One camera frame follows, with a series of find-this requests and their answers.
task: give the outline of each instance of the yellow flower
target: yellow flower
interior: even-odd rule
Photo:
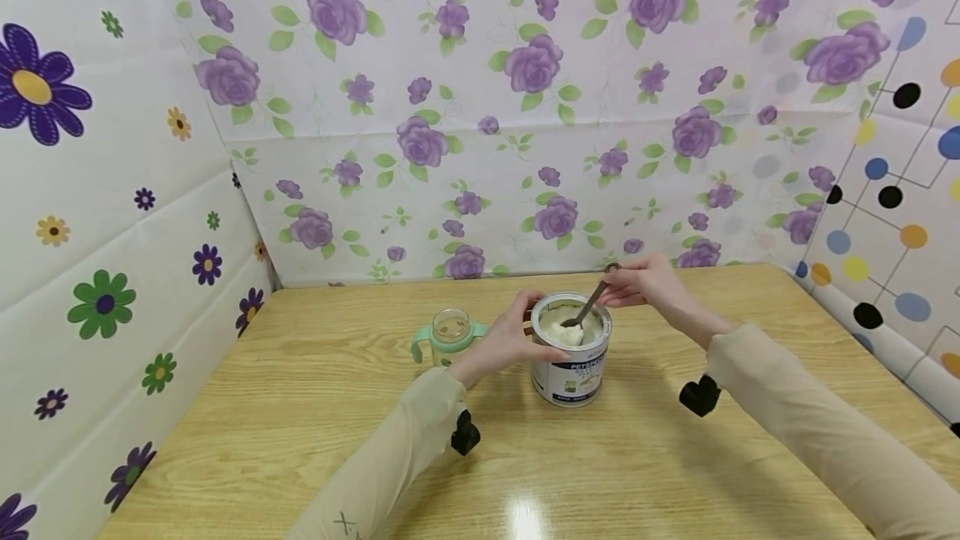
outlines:
[[[174,135],[175,138],[181,138],[181,142],[185,141],[186,138],[190,138],[190,124],[186,122],[186,116],[182,112],[179,112],[177,107],[172,107],[167,109],[167,115],[170,116],[167,119],[167,125],[170,126],[170,133]]]
[[[37,222],[37,237],[44,245],[59,246],[70,239],[70,228],[63,219],[50,216]]]

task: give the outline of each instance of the beige sleeve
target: beige sleeve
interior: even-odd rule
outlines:
[[[876,538],[960,538],[958,492],[758,327],[714,337],[707,374]]]
[[[368,540],[450,444],[467,390],[447,370],[417,377],[377,431],[323,484],[287,540]]]

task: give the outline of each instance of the spoon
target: spoon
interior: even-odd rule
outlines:
[[[603,271],[604,273],[610,273],[614,269],[619,269],[619,268],[620,268],[620,263],[612,262],[608,264],[608,266],[604,268]],[[565,328],[572,328],[574,326],[582,325],[583,318],[585,318],[587,316],[587,313],[590,312],[590,308],[593,308],[593,303],[598,301],[598,299],[600,298],[600,293],[602,293],[603,288],[606,288],[606,287],[607,287],[606,282],[598,283],[597,289],[593,290],[593,294],[590,294],[590,298],[587,299],[587,304],[583,305],[583,308],[581,308],[580,313],[577,313],[576,317],[574,317],[573,319],[568,319],[567,321],[562,322],[560,325]]]

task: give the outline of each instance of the wooden table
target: wooden table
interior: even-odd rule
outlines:
[[[490,323],[520,288],[589,293],[595,274],[285,289],[267,301],[164,443],[102,540],[283,538],[426,364],[412,334],[441,308]],[[958,440],[783,271],[683,270],[728,318],[769,331],[842,398],[960,488]],[[467,396],[482,441],[428,469],[381,538],[870,538],[725,396],[677,402],[702,351],[650,307],[613,312],[604,390],[563,409],[528,368]]]

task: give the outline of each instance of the formula can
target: formula can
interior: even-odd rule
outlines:
[[[532,380],[537,392],[558,407],[582,407],[593,402],[600,393],[613,320],[606,308],[594,306],[592,313],[600,319],[602,324],[600,337],[582,346],[566,346],[552,342],[539,325],[539,319],[551,308],[569,306],[582,308],[586,302],[587,298],[582,294],[559,292],[545,296],[534,305],[530,313],[534,342],[554,346],[570,356],[570,361],[567,362],[535,362],[532,365]]]

